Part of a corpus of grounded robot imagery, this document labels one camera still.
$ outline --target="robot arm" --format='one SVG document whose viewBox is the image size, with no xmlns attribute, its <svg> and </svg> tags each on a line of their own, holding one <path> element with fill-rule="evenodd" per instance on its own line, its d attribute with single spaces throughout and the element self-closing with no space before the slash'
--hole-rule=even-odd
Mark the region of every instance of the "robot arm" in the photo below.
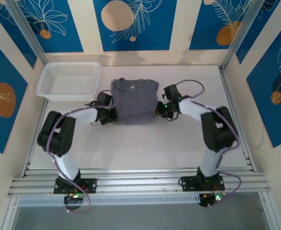
<svg viewBox="0 0 281 230">
<path fill-rule="evenodd" d="M 86 106 L 108 106 L 111 100 L 112 97 L 108 94 L 99 93 L 97 100 Z M 61 116 L 60 113 L 51 111 L 44 122 L 37 139 L 38 145 L 40 145 L 44 151 L 46 151 L 51 130 Z M 92 109 L 79 111 L 75 115 L 66 116 L 60 121 L 56 127 L 59 131 L 54 132 L 49 146 L 49 151 L 53 154 L 56 161 L 55 164 L 59 169 L 59 175 L 56 179 L 54 189 L 55 194 L 69 194 L 75 191 L 74 185 L 67 181 L 66 178 L 78 185 L 84 185 L 84 183 L 88 181 L 86 179 L 81 179 L 80 171 L 74 164 L 71 153 L 69 152 L 72 146 L 74 128 L 97 121 L 105 125 L 117 120 L 117 118 L 115 108 L 106 109 L 93 107 Z"/>
<path fill-rule="evenodd" d="M 164 89 L 168 103 L 158 102 L 155 115 L 162 118 L 173 119 L 175 113 L 191 116 L 202 124 L 203 139 L 208 148 L 204 159 L 197 170 L 197 175 L 182 177 L 180 181 L 183 191 L 213 191 L 217 186 L 224 190 L 222 176 L 217 170 L 222 154 L 231 147 L 236 140 L 233 130 L 234 123 L 226 107 L 213 108 L 195 101 L 190 96 L 182 96 L 176 85 Z M 208 203 L 212 204 L 214 198 L 208 196 Z"/>
</svg>

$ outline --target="metal pole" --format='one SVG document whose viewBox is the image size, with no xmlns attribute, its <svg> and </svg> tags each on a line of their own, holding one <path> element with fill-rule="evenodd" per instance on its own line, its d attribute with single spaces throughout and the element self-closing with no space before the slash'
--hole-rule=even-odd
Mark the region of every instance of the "metal pole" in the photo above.
<svg viewBox="0 0 281 230">
<path fill-rule="evenodd" d="M 14 21 L 16 22 L 22 35 L 24 36 L 27 43 L 35 53 L 36 57 L 41 61 L 43 65 L 46 65 L 48 63 L 48 60 L 45 56 L 44 50 L 42 49 L 41 45 L 37 40 L 37 37 L 35 36 L 25 16 L 20 10 L 18 3 L 14 0 L 3 0 L 3 1 L 5 3 L 7 10 L 11 14 Z"/>
<path fill-rule="evenodd" d="M 262 7 L 265 0 L 250 0 L 250 1 L 252 1 L 250 4 L 250 7 L 249 7 L 244 19 L 242 20 L 242 23 L 235 35 L 230 47 L 228 48 L 228 52 L 226 54 L 226 57 L 225 57 L 223 63 L 220 66 L 221 72 L 224 71 L 227 64 L 232 60 L 233 56 L 239 49 L 242 41 L 244 40 L 247 32 L 249 31 L 254 19 L 257 16 L 257 13 L 259 12 L 259 10 Z"/>
</svg>

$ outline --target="blue wall panel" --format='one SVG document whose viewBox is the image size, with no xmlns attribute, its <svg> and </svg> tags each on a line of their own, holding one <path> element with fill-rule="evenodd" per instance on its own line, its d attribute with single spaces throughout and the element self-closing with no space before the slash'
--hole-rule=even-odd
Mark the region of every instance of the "blue wall panel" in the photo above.
<svg viewBox="0 0 281 230">
<path fill-rule="evenodd" d="M 0 153 L 3 153 L 27 82 L 0 50 Z"/>
<path fill-rule="evenodd" d="M 246 34 L 244 40 L 242 41 L 239 49 L 236 52 L 239 63 L 242 63 L 242 61 L 244 60 L 245 56 L 251 49 L 253 43 L 257 39 L 261 30 L 266 25 L 268 19 L 272 15 L 279 2 L 280 0 L 265 0 L 264 4 L 257 14 L 257 17 L 254 19 L 248 33 Z"/>
<path fill-rule="evenodd" d="M 37 58 L 3 4 L 0 4 L 0 23 L 33 68 Z"/>
<path fill-rule="evenodd" d="M 203 0 L 189 49 L 227 49 L 249 6 L 249 0 Z"/>
<path fill-rule="evenodd" d="M 169 50 L 176 0 L 93 0 L 104 51 Z"/>
<path fill-rule="evenodd" d="M 18 4 L 46 53 L 83 52 L 67 0 L 21 0 Z"/>
<path fill-rule="evenodd" d="M 247 77 L 273 147 L 281 144 L 281 32 Z"/>
</svg>

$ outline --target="metal frame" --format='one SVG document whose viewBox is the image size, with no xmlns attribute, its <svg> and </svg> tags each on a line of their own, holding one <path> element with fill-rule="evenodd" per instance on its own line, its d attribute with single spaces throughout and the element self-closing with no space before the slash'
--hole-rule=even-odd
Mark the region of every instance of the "metal frame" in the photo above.
<svg viewBox="0 0 281 230">
<path fill-rule="evenodd" d="M 163 194 L 163 195 L 95 195 L 90 196 L 91 206 L 104 205 L 165 205 L 165 204 L 198 204 L 199 194 Z M 87 206 L 89 200 L 84 198 L 82 202 L 71 204 L 72 206 Z M 62 207 L 62 197 L 35 197 L 21 198 L 19 207 Z"/>
<path fill-rule="evenodd" d="M 241 143 L 245 152 L 245 159 L 247 166 L 241 169 L 223 169 L 239 175 L 243 181 L 238 192 L 258 192 L 265 210 L 266 218 L 271 229 L 281 229 L 281 217 L 277 212 L 274 199 L 270 192 L 268 181 L 264 173 L 260 172 L 260 167 L 254 161 L 251 149 L 248 146 L 248 137 L 245 135 L 244 129 L 241 125 L 241 120 L 236 112 L 235 103 L 232 93 L 228 87 L 226 76 L 224 76 L 224 69 L 228 65 L 231 58 L 236 53 L 241 42 L 243 41 L 248 29 L 255 19 L 258 10 L 262 6 L 264 0 L 255 0 L 251 3 L 247 11 L 243 23 L 241 24 L 234 40 L 229 47 L 229 51 L 221 65 L 220 76 L 224 85 L 225 93 L 228 98 L 230 109 L 232 111 L 233 120 L 239 132 Z M 18 4 L 13 0 L 4 0 L 6 7 L 16 24 L 18 25 L 23 36 L 29 43 L 30 47 L 42 62 L 48 63 L 42 47 L 40 46 L 35 34 L 32 32 L 26 18 L 23 16 Z M 40 127 L 43 122 L 43 117 L 47 107 L 47 100 L 44 100 L 42 110 L 37 122 L 36 132 L 34 134 L 31 146 L 28 151 L 25 165 L 22 171 L 23 178 L 14 178 L 9 189 L 9 200 L 7 211 L 4 215 L 0 229 L 11 229 L 16 207 L 20 200 L 26 202 L 29 199 L 39 196 L 39 200 L 60 200 L 63 195 L 53 194 L 54 180 L 57 177 L 56 170 L 29 170 L 28 164 L 31 162 L 34 148 L 36 146 L 36 139 Z M 178 185 L 178 180 L 182 176 L 196 175 L 196 168 L 190 169 L 169 169 L 169 170 L 95 170 L 84 169 L 81 170 L 84 178 L 97 178 L 98 187 L 97 194 L 91 195 L 94 199 L 104 199 L 104 197 L 126 197 L 126 196 L 152 196 L 152 197 L 181 197 L 181 196 L 198 196 L 199 193 L 205 192 L 183 192 L 182 187 Z M 236 178 L 224 176 L 226 192 L 232 191 L 236 188 L 238 182 Z"/>
</svg>

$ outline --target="gray t-shirt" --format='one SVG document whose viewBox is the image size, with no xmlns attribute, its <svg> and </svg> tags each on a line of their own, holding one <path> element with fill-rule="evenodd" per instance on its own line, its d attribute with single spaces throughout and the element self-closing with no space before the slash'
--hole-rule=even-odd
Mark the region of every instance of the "gray t-shirt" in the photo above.
<svg viewBox="0 0 281 230">
<path fill-rule="evenodd" d="M 154 80 L 113 80 L 112 97 L 118 118 L 151 119 L 158 103 L 158 86 L 159 83 Z"/>
</svg>

